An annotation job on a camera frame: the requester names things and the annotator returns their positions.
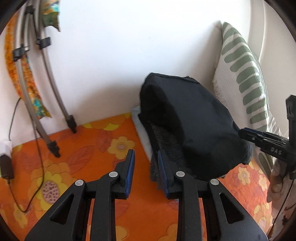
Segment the orange floral fabric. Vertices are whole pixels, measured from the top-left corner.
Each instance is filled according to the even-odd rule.
[[[21,87],[19,85],[18,76],[17,76],[17,70],[15,66],[15,62],[13,61],[12,51],[14,49],[14,32],[15,32],[15,26],[17,22],[17,16],[18,13],[16,13],[8,22],[7,24],[7,32],[5,35],[5,62],[6,67],[9,73],[9,76],[12,80],[13,86],[17,92],[17,94],[23,98]],[[38,116],[39,119],[48,116],[51,117],[48,110],[45,108],[45,106],[42,103],[42,99],[40,97],[40,94],[37,90],[36,84],[33,79],[33,75],[30,69],[29,60],[27,56],[22,57],[22,68],[23,68],[23,74],[24,79],[26,81],[27,85],[27,91],[30,97],[30,100],[32,102],[32,105],[34,107],[35,113]]]
[[[41,146],[45,180],[26,214],[14,203],[8,185],[0,179],[0,214],[15,235],[23,241],[30,229],[56,199],[77,179],[86,182],[99,179],[114,170],[129,148],[136,152],[136,163],[130,197],[116,200],[116,236],[124,241],[175,241],[178,222],[178,201],[167,200],[157,184],[149,179],[149,161],[141,146],[129,114],[124,114],[77,127],[77,133],[63,130],[51,135],[61,157],[54,157],[43,140]],[[15,179],[12,191],[23,208],[41,183],[42,169],[34,141],[17,146],[12,153]],[[244,206],[258,225],[267,232],[271,224],[271,205],[266,203],[269,182],[255,161],[239,165],[220,181]],[[207,240],[204,211],[203,241]],[[89,240],[92,208],[89,214]]]

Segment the triangular cutout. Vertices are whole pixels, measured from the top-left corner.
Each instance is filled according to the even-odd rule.
[[[220,198],[222,201],[227,222],[229,224],[242,221],[244,219],[241,212],[235,207],[235,205],[228,199],[228,197],[224,193],[220,194]]]
[[[51,215],[50,220],[56,223],[65,224],[74,199],[74,194],[69,195],[56,211]]]

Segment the black cloth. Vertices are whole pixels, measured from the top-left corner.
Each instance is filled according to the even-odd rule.
[[[251,144],[239,138],[239,128],[227,108],[196,80],[151,73],[142,86],[140,101],[140,120],[153,151],[159,146],[147,128],[149,123],[175,136],[197,179],[208,181],[250,162]]]

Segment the silver rivet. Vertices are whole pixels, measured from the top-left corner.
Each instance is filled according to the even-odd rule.
[[[176,175],[177,175],[178,177],[184,177],[184,176],[185,176],[185,173],[182,172],[182,171],[178,171],[178,172],[176,172]]]
[[[82,186],[83,185],[83,180],[79,179],[75,182],[76,186]]]
[[[212,179],[211,180],[211,184],[218,185],[219,184],[219,181],[217,179]]]
[[[110,172],[109,176],[110,177],[117,177],[118,173],[117,172]]]

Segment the black rubber foot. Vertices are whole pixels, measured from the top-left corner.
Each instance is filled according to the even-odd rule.
[[[67,121],[67,124],[68,124],[68,127],[75,134],[76,133],[76,126],[77,126],[77,124],[76,124],[76,122],[74,120],[73,115],[70,115],[69,117],[70,117],[70,119],[69,120],[66,120]]]
[[[57,143],[55,141],[49,143],[47,145],[48,149],[51,151],[52,154],[54,154],[55,157],[60,157],[60,153],[59,153],[59,147],[57,145]]]

